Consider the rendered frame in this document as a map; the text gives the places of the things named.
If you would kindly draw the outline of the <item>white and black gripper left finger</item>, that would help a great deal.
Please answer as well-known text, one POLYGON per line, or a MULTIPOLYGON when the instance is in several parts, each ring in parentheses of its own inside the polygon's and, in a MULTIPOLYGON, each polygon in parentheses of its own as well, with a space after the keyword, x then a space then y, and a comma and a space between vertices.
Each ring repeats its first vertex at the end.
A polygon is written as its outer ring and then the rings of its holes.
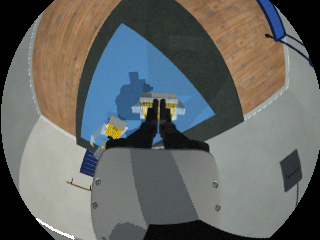
POLYGON ((105 150, 112 147, 151 148, 153 138, 158 134, 158 106, 159 100, 153 98, 153 107, 147 108, 146 121, 140 128, 126 138, 108 140, 105 150))

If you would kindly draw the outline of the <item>blue bench mat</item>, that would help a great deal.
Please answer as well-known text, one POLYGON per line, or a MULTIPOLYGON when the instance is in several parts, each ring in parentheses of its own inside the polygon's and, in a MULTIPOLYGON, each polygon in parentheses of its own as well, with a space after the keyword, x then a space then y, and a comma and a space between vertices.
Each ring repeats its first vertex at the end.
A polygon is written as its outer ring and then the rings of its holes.
POLYGON ((111 116, 124 122, 126 138, 146 119, 132 113, 143 92, 172 93, 184 105, 185 114, 172 120, 181 133, 215 115, 186 76, 154 45, 121 23, 107 44, 94 72, 84 107, 81 138, 91 134, 111 116))

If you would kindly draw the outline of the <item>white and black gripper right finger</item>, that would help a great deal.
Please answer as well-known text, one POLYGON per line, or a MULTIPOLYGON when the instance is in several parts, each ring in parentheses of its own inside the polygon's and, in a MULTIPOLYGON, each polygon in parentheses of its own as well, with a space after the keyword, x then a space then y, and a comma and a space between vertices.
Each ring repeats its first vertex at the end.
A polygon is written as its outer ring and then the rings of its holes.
POLYGON ((163 139, 164 149, 200 149, 210 152, 206 142, 190 140, 177 130, 171 120, 171 109, 166 108, 165 99, 160 100, 159 134, 163 139))

